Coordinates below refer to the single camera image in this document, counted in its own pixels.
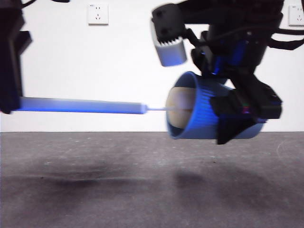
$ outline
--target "wire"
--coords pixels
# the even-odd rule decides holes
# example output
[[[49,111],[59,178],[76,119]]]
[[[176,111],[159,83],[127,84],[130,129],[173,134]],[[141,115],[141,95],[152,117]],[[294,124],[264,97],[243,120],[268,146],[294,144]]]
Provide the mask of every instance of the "wire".
[[[285,35],[296,35],[296,36],[304,35],[304,30],[282,29],[282,28],[273,28],[273,27],[265,27],[265,26],[247,26],[247,27],[237,28],[235,30],[229,31],[227,33],[224,33],[220,36],[215,37],[214,39],[207,40],[207,41],[201,41],[197,38],[194,38],[195,34],[189,28],[186,30],[186,37],[189,39],[189,41],[192,45],[194,45],[196,47],[202,47],[202,46],[212,45],[224,38],[230,37],[230,36],[235,35],[240,32],[246,31],[248,34],[250,34],[252,31],[256,31],[256,30],[257,31],[267,31],[270,33],[277,33],[277,34],[285,34]]]
[[[25,8],[25,7],[27,7],[27,6],[31,5],[31,4],[33,4],[35,1],[36,1],[36,0],[30,0],[30,1],[28,1],[27,3],[22,4],[22,8]]]

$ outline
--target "white wall socket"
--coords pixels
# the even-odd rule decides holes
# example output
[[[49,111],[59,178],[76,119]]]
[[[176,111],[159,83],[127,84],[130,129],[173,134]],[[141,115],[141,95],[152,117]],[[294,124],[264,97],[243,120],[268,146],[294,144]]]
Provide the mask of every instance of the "white wall socket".
[[[304,12],[302,5],[289,6],[289,26],[304,26]]]
[[[87,23],[89,25],[108,25],[109,6],[107,3],[89,4],[87,7]]]

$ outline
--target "gray floor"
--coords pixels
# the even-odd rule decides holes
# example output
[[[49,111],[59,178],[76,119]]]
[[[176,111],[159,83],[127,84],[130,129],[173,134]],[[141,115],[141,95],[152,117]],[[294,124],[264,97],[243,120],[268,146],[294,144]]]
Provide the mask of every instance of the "gray floor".
[[[3,228],[303,228],[304,133],[2,133]]]

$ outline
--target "white wall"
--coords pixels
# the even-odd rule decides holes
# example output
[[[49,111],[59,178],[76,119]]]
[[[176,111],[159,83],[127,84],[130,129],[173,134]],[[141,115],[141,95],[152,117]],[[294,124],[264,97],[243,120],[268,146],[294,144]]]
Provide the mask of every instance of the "white wall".
[[[287,6],[291,1],[286,1],[282,28],[287,27]],[[158,61],[149,19],[151,10],[166,1],[109,1],[109,26],[89,27],[86,6],[95,2],[72,0],[60,4],[39,0],[24,10],[24,30],[30,30],[34,40],[22,57],[25,96],[143,102],[162,107],[169,89],[183,72],[198,73],[190,58],[184,65],[169,68]],[[207,29],[192,28],[197,35]],[[303,60],[304,47],[295,51],[267,50],[256,75],[277,91],[284,101],[284,111],[280,120],[269,121],[265,131],[304,131]],[[163,112],[1,114],[2,132],[165,130]]]

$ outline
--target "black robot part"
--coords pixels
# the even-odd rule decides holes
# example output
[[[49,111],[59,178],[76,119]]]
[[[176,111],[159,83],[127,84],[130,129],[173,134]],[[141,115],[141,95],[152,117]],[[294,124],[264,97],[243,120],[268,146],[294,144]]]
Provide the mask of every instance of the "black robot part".
[[[24,25],[22,8],[33,2],[0,0],[0,110],[6,114],[20,108],[19,97],[23,96],[20,55],[31,43],[31,36],[20,31]]]

